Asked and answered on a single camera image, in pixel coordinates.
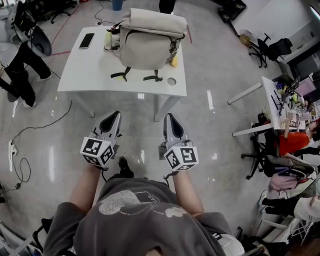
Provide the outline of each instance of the glossy floor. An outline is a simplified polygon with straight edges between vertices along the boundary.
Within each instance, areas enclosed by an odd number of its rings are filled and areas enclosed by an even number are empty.
[[[121,20],[123,11],[114,12],[110,2],[101,3],[105,7],[98,17],[115,23]],[[53,42],[53,53],[57,54],[46,58],[45,62],[59,76],[68,59],[68,53],[63,52],[71,50],[83,27],[94,26],[97,22],[94,15],[100,8],[98,1],[91,0],[71,9],[74,13],[69,19],[61,15],[55,24],[47,21],[41,25]],[[157,11],[158,3],[126,0],[123,10],[129,8]],[[228,105],[227,100],[259,82],[261,76],[275,78],[280,75],[280,69],[271,61],[268,68],[259,69],[258,61],[248,55],[247,48],[222,23],[217,5],[209,0],[180,0],[174,12],[186,17],[191,35],[182,42],[187,98],[181,99],[172,113],[186,124],[197,146],[200,163],[189,171],[192,182],[206,211],[222,212],[234,231],[242,226],[252,232],[260,218],[256,201],[267,187],[268,179],[257,173],[246,180],[252,161],[241,159],[240,154],[251,152],[251,142],[248,135],[234,138],[232,132],[248,128],[265,106],[266,99],[263,90],[258,90],[233,105]],[[55,75],[48,81],[36,83],[37,74],[30,68],[28,71],[36,93],[36,108],[25,109],[21,102],[15,108],[14,103],[8,102],[5,91],[0,94],[0,180],[6,189],[14,188],[18,182],[17,176],[10,172],[6,142],[25,127],[53,122],[70,105],[67,95],[57,94],[59,79]],[[117,140],[120,148],[115,161],[109,164],[106,177],[118,171],[119,156],[126,156],[137,177],[146,175],[149,179],[163,181],[163,175],[170,170],[158,157],[158,145],[164,140],[163,122],[154,122],[153,97],[145,95],[141,99],[137,94],[118,92],[90,92],[83,96],[95,110],[96,117],[112,110],[122,113],[122,137]],[[25,157],[32,173],[30,181],[17,191],[8,192],[8,202],[0,205],[0,219],[10,228],[29,235],[40,226],[41,218],[51,217],[57,205],[68,200],[86,166],[79,152],[83,137],[94,122],[95,119],[88,118],[73,104],[69,114],[56,124],[26,130],[16,140],[15,165],[17,167]],[[25,162],[22,162],[22,170],[26,178],[28,166]]]

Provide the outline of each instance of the power strip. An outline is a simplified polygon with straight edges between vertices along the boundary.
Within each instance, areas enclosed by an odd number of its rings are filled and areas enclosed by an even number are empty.
[[[9,168],[10,172],[13,171],[12,169],[12,157],[16,156],[18,154],[18,150],[16,145],[12,142],[12,140],[9,141],[8,143],[8,157],[9,157]]]

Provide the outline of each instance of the shoe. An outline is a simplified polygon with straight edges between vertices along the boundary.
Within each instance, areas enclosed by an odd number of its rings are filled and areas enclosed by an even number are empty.
[[[262,201],[267,198],[267,193],[268,192],[266,190],[262,191],[262,193],[260,195],[260,198],[258,200],[258,206],[261,206],[262,205]]]
[[[41,78],[40,76],[36,79],[37,82],[43,82],[46,80],[49,80],[52,77],[52,74],[50,74],[47,78]]]
[[[124,156],[120,156],[120,158],[118,160],[118,166],[121,171],[125,170],[125,169],[130,170],[127,159]]]
[[[267,212],[266,212],[266,208],[267,208],[267,206],[264,206],[264,207],[261,209],[260,213],[261,213],[261,214],[266,214],[266,213],[267,213]]]
[[[28,109],[28,108],[34,108],[37,105],[36,101],[34,101],[33,106],[29,106],[25,101],[23,101],[23,106]]]

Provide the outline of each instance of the hand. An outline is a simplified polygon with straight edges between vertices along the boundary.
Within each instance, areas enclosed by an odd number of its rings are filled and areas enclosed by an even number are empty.
[[[288,115],[286,117],[286,121],[290,122],[293,118],[294,118],[294,114],[290,112],[290,113],[288,113]]]

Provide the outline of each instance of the pink bag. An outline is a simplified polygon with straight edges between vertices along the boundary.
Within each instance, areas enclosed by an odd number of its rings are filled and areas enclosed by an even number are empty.
[[[279,176],[275,173],[270,180],[269,187],[271,190],[292,190],[298,184],[298,180],[294,176]]]

